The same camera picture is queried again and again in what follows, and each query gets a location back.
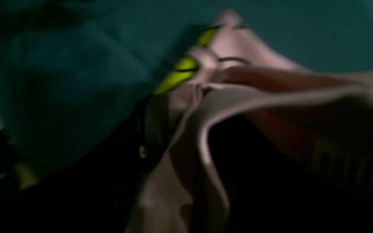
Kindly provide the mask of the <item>teal table cloth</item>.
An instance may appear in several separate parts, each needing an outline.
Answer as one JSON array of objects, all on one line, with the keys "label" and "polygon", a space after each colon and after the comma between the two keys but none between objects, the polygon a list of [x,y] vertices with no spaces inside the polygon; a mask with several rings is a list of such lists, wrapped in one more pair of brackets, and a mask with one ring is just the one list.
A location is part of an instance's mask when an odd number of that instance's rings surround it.
[{"label": "teal table cloth", "polygon": [[373,69],[373,0],[0,0],[0,119],[26,163],[85,156],[224,9],[306,68]]}]

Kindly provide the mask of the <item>pink T-shirt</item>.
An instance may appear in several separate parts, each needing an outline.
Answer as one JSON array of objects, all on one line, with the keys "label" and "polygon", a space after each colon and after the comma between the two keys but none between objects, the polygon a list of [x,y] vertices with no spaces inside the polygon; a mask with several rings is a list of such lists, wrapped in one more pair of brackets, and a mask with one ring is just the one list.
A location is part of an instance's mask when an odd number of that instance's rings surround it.
[{"label": "pink T-shirt", "polygon": [[143,127],[126,233],[373,233],[373,71],[314,73],[225,10]]}]

